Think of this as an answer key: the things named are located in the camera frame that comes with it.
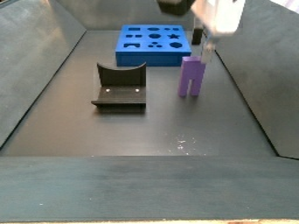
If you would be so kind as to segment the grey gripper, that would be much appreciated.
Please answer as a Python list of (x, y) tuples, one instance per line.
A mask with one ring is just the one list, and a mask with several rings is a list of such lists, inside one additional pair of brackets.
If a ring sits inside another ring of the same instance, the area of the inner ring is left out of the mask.
[[(201, 43), (202, 26), (212, 36), (229, 36), (238, 28), (238, 21), (245, 5), (245, 0), (194, 0), (190, 11), (193, 19), (190, 44), (197, 46)], [(201, 48), (200, 62), (210, 62), (214, 51), (214, 41), (208, 36)]]

